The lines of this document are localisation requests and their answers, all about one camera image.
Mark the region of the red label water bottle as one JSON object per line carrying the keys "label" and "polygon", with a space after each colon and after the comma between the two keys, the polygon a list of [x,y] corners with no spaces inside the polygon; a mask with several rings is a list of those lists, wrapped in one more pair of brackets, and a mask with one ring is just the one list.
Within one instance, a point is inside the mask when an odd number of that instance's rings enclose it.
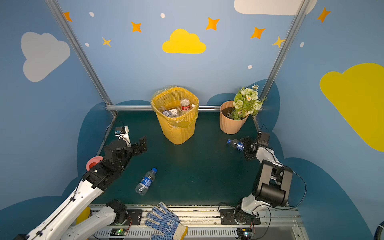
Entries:
{"label": "red label water bottle", "polygon": [[180,105],[183,112],[188,112],[191,109],[191,103],[189,99],[181,99]]}

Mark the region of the Pepsi bottle blue label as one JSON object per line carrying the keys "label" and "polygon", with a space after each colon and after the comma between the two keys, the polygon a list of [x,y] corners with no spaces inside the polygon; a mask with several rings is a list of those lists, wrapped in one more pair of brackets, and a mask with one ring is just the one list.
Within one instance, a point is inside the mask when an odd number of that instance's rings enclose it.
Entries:
{"label": "Pepsi bottle blue label", "polygon": [[234,149],[236,149],[236,150],[238,150],[238,151],[241,151],[241,152],[243,152],[244,149],[245,149],[243,143],[240,142],[240,141],[237,140],[237,139],[233,139],[233,140],[228,139],[228,140],[227,140],[227,144],[228,144],[230,147],[232,147],[232,148],[234,148]]}

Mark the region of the blue label bottle front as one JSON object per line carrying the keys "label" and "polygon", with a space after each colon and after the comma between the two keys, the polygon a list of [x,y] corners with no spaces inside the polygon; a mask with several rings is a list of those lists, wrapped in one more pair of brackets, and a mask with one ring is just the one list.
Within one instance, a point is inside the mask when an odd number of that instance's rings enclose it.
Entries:
{"label": "blue label bottle front", "polygon": [[142,180],[139,182],[139,184],[136,186],[135,191],[141,196],[144,196],[148,189],[150,188],[151,184],[155,180],[156,173],[157,173],[156,168],[152,168],[150,171],[148,171]]}

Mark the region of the yellow ribbed waste bin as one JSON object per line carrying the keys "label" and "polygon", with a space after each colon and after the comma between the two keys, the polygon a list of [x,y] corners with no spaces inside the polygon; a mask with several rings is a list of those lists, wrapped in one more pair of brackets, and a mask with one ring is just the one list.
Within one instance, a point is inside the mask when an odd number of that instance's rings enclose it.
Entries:
{"label": "yellow ribbed waste bin", "polygon": [[171,128],[160,123],[164,136],[173,144],[181,145],[191,138],[195,132],[196,121],[187,128]]}

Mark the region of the left green circuit board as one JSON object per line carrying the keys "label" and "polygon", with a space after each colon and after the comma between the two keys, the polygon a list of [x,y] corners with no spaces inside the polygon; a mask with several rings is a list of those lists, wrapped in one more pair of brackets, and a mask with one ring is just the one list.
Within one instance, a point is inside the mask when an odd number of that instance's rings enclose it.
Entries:
{"label": "left green circuit board", "polygon": [[111,229],[110,236],[111,237],[126,237],[128,234],[128,229]]}

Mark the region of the square bottle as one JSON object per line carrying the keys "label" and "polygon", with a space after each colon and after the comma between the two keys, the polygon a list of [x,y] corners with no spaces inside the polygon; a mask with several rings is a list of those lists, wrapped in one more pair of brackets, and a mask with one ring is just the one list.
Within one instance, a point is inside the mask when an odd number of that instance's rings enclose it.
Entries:
{"label": "square bottle", "polygon": [[170,115],[169,115],[170,118],[179,117],[183,113],[183,111],[179,107],[170,108],[170,109],[168,109],[168,112],[170,113]]}

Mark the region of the yellow plastic bin liner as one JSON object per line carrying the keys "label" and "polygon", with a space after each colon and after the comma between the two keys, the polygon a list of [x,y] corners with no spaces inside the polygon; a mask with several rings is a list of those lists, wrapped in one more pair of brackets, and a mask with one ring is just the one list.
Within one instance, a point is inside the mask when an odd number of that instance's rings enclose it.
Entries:
{"label": "yellow plastic bin liner", "polygon": [[[191,103],[191,109],[188,112],[183,112],[181,116],[170,118],[164,116],[159,111],[160,107],[165,107],[167,110],[173,107],[181,108],[181,99],[189,99]],[[169,126],[173,129],[187,128],[198,118],[199,99],[185,88],[170,86],[155,92],[151,99],[151,107],[156,113],[161,125]]]}

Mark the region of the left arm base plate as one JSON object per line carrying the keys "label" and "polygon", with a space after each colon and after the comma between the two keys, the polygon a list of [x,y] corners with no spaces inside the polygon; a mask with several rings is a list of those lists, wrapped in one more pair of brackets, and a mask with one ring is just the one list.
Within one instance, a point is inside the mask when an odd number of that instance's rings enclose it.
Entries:
{"label": "left arm base plate", "polygon": [[125,210],[118,213],[114,224],[116,226],[138,226],[142,219],[142,210]]}

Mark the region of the green white artificial flowers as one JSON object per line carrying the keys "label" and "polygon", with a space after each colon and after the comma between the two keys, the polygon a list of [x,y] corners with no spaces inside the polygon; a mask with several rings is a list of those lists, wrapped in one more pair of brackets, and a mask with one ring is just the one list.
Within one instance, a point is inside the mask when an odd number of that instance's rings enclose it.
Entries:
{"label": "green white artificial flowers", "polygon": [[254,84],[251,88],[241,88],[234,98],[233,110],[228,118],[236,121],[255,116],[263,107],[267,98],[259,97],[259,86]]}

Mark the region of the blue dotted work glove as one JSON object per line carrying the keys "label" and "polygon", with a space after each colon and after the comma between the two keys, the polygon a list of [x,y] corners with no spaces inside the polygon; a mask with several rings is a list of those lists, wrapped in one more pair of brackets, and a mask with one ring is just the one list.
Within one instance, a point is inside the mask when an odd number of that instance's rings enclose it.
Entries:
{"label": "blue dotted work glove", "polygon": [[188,233],[188,227],[163,202],[147,214],[145,225],[158,231],[151,235],[151,240],[183,240]]}

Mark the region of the right green circuit board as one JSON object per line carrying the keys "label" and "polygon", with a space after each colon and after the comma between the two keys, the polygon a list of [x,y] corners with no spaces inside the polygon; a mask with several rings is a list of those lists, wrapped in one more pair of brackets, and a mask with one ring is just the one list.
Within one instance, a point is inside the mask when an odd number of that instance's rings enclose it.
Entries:
{"label": "right green circuit board", "polygon": [[237,228],[236,234],[237,240],[250,240],[254,236],[251,228]]}

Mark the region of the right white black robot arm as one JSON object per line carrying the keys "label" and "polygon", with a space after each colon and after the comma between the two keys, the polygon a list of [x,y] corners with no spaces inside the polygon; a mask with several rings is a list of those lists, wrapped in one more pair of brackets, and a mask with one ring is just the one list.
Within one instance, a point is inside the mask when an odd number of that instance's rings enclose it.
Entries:
{"label": "right white black robot arm", "polygon": [[234,210],[235,222],[244,225],[254,218],[261,208],[284,207],[289,198],[293,171],[278,161],[275,152],[265,141],[246,137],[240,140],[247,160],[261,163],[252,193],[242,198]]}

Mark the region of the aluminium frame post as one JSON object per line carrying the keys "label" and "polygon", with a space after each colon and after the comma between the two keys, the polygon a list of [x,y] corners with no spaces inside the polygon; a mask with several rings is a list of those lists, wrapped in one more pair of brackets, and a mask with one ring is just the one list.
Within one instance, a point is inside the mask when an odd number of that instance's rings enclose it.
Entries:
{"label": "aluminium frame post", "polygon": [[294,16],[294,19],[290,25],[290,28],[287,32],[287,35],[286,35],[286,39],[285,41],[282,43],[281,47],[280,47],[280,50],[279,50],[279,53],[277,55],[277,58],[274,62],[274,65],[272,67],[272,70],[266,80],[266,83],[264,84],[263,86],[263,89],[261,91],[261,94],[260,94],[260,97],[261,99],[265,99],[267,96],[268,96],[268,93],[270,92],[270,89],[279,73],[279,70],[280,68],[282,67],[283,65],[283,62],[291,48],[291,45],[293,44],[293,41],[297,35],[297,33],[299,32],[299,29],[306,17],[306,12],[307,12],[307,9],[309,9],[309,6],[310,6],[310,3],[312,1],[310,0],[304,0],[301,2],[301,4],[299,5],[299,8],[298,8],[298,11],[296,13],[296,15]]}
{"label": "aluminium frame post", "polygon": [[80,62],[82,63],[84,69],[86,70],[91,81],[93,82],[94,86],[96,87],[102,100],[104,101],[106,106],[112,105],[113,104],[112,100],[110,99],[109,95],[107,94],[106,89],[104,88],[104,86],[103,86],[101,80],[99,79],[95,69],[93,68],[90,60],[88,59],[88,57],[87,57],[80,41],[78,40],[75,32],[71,28],[69,21],[66,19],[60,4],[58,3],[58,1],[52,1],[52,0],[45,0],[45,3],[47,4],[47,6],[50,9],[51,13],[53,14],[54,18],[58,22],[60,28],[62,29],[63,33],[67,37],[67,39],[68,39],[69,43],[71,44],[72,48],[74,49],[75,53],[77,54]]}

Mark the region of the yellow toy shovel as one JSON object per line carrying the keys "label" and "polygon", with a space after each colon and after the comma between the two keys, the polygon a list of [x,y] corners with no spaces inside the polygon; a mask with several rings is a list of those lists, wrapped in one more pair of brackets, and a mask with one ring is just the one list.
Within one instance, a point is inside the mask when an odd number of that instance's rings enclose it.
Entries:
{"label": "yellow toy shovel", "polygon": [[81,214],[76,219],[76,225],[80,224],[81,222],[85,221],[89,218],[89,215],[91,214],[91,208],[86,207]]}

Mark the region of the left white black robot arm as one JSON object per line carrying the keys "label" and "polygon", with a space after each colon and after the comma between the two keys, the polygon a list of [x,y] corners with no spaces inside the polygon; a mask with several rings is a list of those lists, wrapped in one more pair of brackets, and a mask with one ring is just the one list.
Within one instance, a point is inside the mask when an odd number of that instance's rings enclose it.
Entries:
{"label": "left white black robot arm", "polygon": [[73,193],[38,227],[16,240],[58,240],[85,208],[116,181],[133,156],[147,151],[147,138],[130,146],[123,139],[104,147],[105,156],[81,178]]}

